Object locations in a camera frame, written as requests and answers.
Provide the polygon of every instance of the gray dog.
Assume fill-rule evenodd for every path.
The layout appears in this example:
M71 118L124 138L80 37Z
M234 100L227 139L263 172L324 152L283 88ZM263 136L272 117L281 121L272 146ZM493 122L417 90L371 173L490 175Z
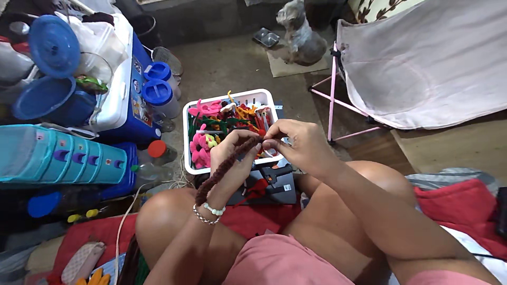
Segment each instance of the gray dog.
M318 62L328 48L328 43L308 24L305 13L304 0L292 0L285 4L278 14L276 21L282 24L287 33L289 58L286 63L312 65Z

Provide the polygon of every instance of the chain bracelet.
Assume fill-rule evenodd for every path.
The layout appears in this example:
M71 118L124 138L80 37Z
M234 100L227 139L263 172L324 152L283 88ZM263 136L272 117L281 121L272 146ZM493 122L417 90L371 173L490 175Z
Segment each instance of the chain bracelet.
M221 216L219 216L219 218L216 221L210 221L210 220L207 220L205 217L201 216L201 214L195 208L195 204L194 204L193 209L194 209L194 214L201 220L201 222L203 222L205 224L214 225L220 221Z

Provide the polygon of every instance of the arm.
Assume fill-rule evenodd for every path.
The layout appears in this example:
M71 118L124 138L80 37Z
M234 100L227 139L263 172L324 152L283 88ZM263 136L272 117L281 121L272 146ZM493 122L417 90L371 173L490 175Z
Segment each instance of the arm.
M211 149L211 173L224 161L245 139L257 134L247 130L235 130L224 141ZM213 209L222 209L231 195L248 177L251 165L260 149L260 144L251 149L245 158L227 172L221 182L208 193L208 204ZM218 217L203 206L197 211L207 220L215 221ZM203 223L194 213L165 249L148 277L145 285L197 284L204 267L204 255L209 247L214 225Z
M278 138L289 136L292 146ZM335 190L382 250L401 284L425 270L451 270L491 284L496 278L454 237L406 203L388 194L333 155L315 124L279 120L268 131L265 148Z

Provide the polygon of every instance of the red bottle cap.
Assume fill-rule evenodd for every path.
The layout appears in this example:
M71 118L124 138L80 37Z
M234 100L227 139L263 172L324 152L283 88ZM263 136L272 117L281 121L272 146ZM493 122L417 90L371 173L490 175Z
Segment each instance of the red bottle cap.
M148 154L151 157L157 158L157 157L161 157L165 153L166 150L167 150L167 146L165 145L165 142L163 142L161 140L155 140L148 147Z

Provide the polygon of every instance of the pink chair frame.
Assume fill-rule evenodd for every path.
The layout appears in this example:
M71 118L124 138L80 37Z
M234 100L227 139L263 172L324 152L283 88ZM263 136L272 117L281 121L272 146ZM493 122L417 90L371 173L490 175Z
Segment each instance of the pink chair frame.
M336 47L336 42L334 43L333 45L333 49L335 52L338 51L337 47ZM361 114L365 117L368 117L368 114L366 114L365 112L359 110L358 108L352 106L352 105L349 105L347 103L344 103L340 100L337 100L335 99L335 85L336 85L336 75L339 75L337 72L336 72L336 56L333 56L333 67L332 67L332 72L331 72L331 76L329 76L328 78L320 81L319 83L316 83L314 85L312 85L310 88L309 88L309 91L310 92L313 92L317 95L320 95L324 98L327 98L330 103L329 103L329 124L328 124L328 143L329 144L333 144L335 141L337 140L341 140L341 139L344 139L344 138L348 138L348 137L352 137L352 136L355 136L355 135L358 135L358 134L363 134L363 133L367 133L367 132L371 132L371 131L375 131L375 130L379 130L381 129L381 127L374 127L374 128L371 128L371 129L367 129L367 130L364 130L364 131L360 131L360 132L356 132L356 133L353 133L353 134L348 134L348 135L345 135L345 136L341 136L341 137L338 137L336 139L333 139L331 138L331 128L333 126L333 109L334 109L334 106L336 104L339 104L345 108L348 108L349 110L352 110L358 114ZM330 95L327 95L327 94L324 94L322 92L319 92L317 90L315 90L315 86L317 85L320 85L326 81L328 81L329 79L331 79L331 94Z

